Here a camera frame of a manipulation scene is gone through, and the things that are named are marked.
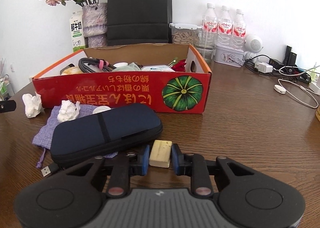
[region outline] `yellow sponge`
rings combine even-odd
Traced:
[[[172,141],[155,140],[150,153],[149,165],[168,168]]]

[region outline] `flower vase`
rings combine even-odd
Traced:
[[[83,11],[83,33],[88,37],[88,46],[107,45],[107,3],[85,5]]]

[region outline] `pumpkin illustration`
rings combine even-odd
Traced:
[[[171,79],[162,90],[164,104],[175,111],[191,110],[202,97],[202,83],[189,76]]]

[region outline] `red cardboard box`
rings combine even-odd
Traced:
[[[60,76],[69,64],[78,65],[83,57],[104,59],[111,64],[136,62],[147,65],[169,64],[186,59],[186,72],[108,72]],[[147,43],[76,51],[33,79],[44,108],[61,105],[62,100],[82,104],[119,107],[140,102],[156,112],[203,113],[212,72],[192,45]]]

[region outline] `crumpled tissue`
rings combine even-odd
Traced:
[[[80,102],[77,101],[76,105],[74,105],[69,100],[63,100],[61,103],[61,108],[59,110],[59,114],[57,116],[57,120],[59,123],[75,120],[79,116],[80,112]]]
[[[31,119],[36,117],[42,108],[41,95],[37,94],[32,96],[31,94],[23,94],[22,100],[25,105],[25,113],[27,118]]]

